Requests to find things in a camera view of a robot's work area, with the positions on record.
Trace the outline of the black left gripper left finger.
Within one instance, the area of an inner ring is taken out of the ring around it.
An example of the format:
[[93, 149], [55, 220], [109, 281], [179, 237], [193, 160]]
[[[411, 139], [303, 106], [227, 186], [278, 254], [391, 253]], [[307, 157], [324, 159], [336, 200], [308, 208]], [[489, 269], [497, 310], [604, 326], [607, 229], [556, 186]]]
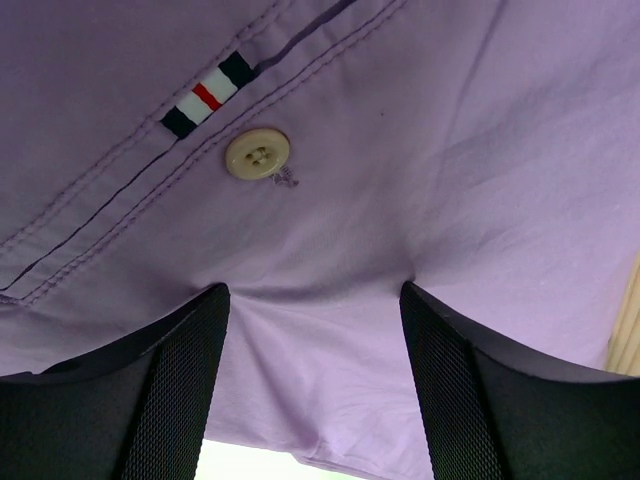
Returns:
[[194, 478], [229, 311], [218, 284], [99, 349], [2, 377], [2, 478]]

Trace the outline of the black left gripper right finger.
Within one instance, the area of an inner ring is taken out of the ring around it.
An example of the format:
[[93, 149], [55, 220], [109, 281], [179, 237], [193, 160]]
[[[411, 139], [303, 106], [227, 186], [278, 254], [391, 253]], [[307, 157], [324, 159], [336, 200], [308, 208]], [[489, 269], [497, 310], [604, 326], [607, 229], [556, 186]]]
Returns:
[[400, 312], [438, 479], [635, 479], [639, 381], [544, 354], [417, 285]]

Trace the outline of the purple trousers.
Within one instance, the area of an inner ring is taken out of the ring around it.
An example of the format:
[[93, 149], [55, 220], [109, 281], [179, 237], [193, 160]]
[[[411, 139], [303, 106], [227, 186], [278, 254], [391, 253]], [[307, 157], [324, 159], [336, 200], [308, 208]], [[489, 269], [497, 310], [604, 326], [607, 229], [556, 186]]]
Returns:
[[231, 293], [206, 435], [427, 479], [412, 281], [602, 368], [639, 253], [635, 1], [5, 1], [1, 371]]

